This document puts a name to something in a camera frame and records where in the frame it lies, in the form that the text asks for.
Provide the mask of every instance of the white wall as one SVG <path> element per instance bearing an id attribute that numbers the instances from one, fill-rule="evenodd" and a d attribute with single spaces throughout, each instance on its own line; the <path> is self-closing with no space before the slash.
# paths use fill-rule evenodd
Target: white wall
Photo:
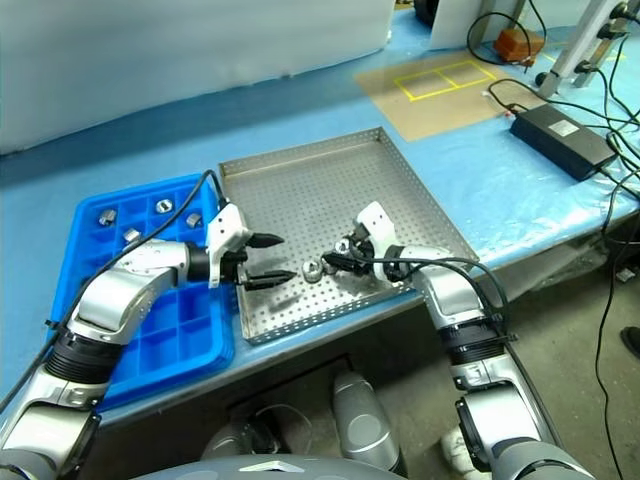
<path id="1" fill-rule="evenodd" d="M 384 46 L 394 0 L 0 0 L 0 153 Z"/>

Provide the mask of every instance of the perforated metal tray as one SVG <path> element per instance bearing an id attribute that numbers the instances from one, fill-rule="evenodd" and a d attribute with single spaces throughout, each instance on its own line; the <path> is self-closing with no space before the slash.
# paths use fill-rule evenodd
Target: perforated metal tray
<path id="1" fill-rule="evenodd" d="M 431 244 L 477 258 L 382 128 L 221 164 L 226 193 L 254 231 L 286 239 L 251 249 L 247 268 L 300 272 L 353 230 L 378 200 L 403 244 Z M 405 291 L 347 272 L 315 284 L 302 274 L 277 288 L 238 289 L 245 339 L 262 343 Z"/>

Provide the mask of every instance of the white cable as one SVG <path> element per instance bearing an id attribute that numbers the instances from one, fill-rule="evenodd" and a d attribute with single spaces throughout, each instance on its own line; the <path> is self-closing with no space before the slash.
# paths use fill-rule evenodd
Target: white cable
<path id="1" fill-rule="evenodd" d="M 255 413 L 255 417 L 259 417 L 264 412 L 266 412 L 268 410 L 274 410 L 276 408 L 284 408 L 285 410 L 289 410 L 289 411 L 295 413 L 300 418 L 302 418 L 304 423 L 307 425 L 307 430 L 309 432 L 309 438 L 307 439 L 307 446 L 304 449 L 303 455 L 308 455 L 309 452 L 311 451 L 311 444 L 313 443 L 313 425 L 311 424 L 311 420 L 309 420 L 309 418 L 304 413 L 302 413 L 300 410 L 298 410 L 297 408 L 292 407 L 291 405 L 286 404 L 286 403 L 274 403 L 273 405 L 267 405 L 266 407 L 261 408 L 260 410 L 258 410 Z"/>

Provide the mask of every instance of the beige mat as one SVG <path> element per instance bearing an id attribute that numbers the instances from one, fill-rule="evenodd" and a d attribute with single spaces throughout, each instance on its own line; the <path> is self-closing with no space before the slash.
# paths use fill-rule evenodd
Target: beige mat
<path id="1" fill-rule="evenodd" d="M 438 55 L 356 75 L 356 82 L 407 141 L 453 130 L 504 113 L 487 96 L 487 86 L 509 78 L 497 66 L 467 52 Z M 496 92 L 504 103 L 527 106 L 540 101 L 513 84 Z"/>

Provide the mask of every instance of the orange object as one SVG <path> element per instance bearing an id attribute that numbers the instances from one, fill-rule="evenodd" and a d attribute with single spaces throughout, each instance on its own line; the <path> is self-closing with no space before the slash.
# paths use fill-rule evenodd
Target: orange object
<path id="1" fill-rule="evenodd" d="M 531 58 L 524 61 L 523 65 L 531 66 L 536 60 L 536 54 L 542 50 L 544 40 L 540 35 L 530 30 L 527 30 L 527 34 L 531 42 Z M 519 62 L 529 56 L 527 37 L 524 36 L 520 29 L 507 28 L 500 32 L 500 36 L 494 42 L 493 48 L 496 49 L 500 58 L 505 62 Z"/>

